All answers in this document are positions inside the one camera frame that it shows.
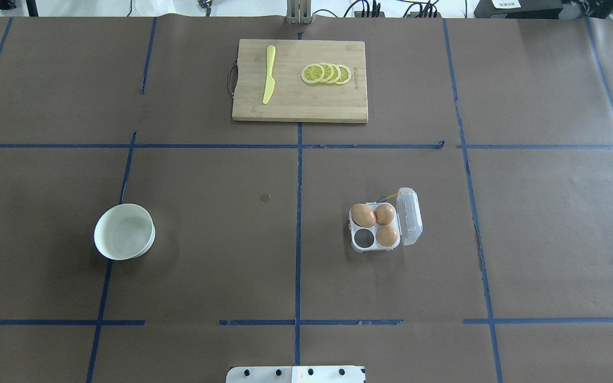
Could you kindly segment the yellow plastic knife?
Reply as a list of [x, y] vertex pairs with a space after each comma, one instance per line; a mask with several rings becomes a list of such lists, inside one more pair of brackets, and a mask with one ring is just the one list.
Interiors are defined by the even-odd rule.
[[262, 104], [266, 105], [270, 102], [274, 94], [276, 81], [273, 77], [273, 70], [276, 58], [276, 47], [273, 45], [266, 47], [266, 79], [263, 89]]

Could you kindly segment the yellow lemon slices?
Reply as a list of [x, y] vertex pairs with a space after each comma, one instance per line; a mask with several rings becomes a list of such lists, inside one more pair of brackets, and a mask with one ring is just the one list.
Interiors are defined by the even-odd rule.
[[314, 63], [305, 66], [300, 72], [302, 82], [307, 85], [347, 85], [353, 77], [353, 71], [343, 64]]

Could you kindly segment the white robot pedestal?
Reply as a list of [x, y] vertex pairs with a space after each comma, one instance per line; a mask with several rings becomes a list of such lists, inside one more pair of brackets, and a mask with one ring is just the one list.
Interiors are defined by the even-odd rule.
[[226, 382], [365, 382], [364, 367], [355, 365], [262, 366], [229, 369]]

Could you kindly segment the wooden cutting board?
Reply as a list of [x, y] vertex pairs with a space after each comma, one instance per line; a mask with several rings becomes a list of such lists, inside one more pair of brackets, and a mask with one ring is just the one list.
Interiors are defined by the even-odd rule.
[[[266, 47], [276, 47], [270, 102], [262, 104]], [[307, 85], [300, 72], [314, 63], [347, 65], [347, 85]], [[367, 123], [367, 60], [362, 41], [241, 39], [232, 118], [236, 121]]]

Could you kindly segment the clear plastic egg box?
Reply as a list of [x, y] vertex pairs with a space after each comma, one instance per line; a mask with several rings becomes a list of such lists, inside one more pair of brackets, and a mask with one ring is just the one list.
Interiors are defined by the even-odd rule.
[[375, 202], [351, 206], [348, 216], [351, 247], [360, 254], [414, 245], [424, 232], [418, 194], [401, 187]]

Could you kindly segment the white bowl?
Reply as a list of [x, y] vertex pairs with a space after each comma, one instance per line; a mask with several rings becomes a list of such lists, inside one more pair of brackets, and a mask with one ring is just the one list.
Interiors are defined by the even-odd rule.
[[93, 242], [109, 260], [130, 260], [146, 254], [156, 237], [155, 224], [145, 208], [124, 203], [100, 216], [93, 232]]

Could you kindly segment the brown egg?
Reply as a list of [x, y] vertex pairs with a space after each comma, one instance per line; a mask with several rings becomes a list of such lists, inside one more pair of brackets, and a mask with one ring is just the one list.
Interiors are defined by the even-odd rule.
[[376, 232], [377, 243], [382, 247], [394, 247], [399, 238], [398, 230], [392, 225], [380, 226]]
[[371, 228], [376, 224], [375, 212], [366, 204], [357, 203], [352, 206], [350, 215], [357, 226]]
[[396, 211], [394, 206], [391, 204], [380, 204], [374, 210], [376, 223], [380, 226], [388, 226], [390, 225], [394, 219], [396, 218]]

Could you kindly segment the aluminium frame post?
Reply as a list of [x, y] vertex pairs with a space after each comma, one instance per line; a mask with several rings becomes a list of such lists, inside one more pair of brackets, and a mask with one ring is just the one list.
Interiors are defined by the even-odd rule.
[[313, 20], [311, 0], [287, 0], [286, 21], [288, 24], [311, 24]]

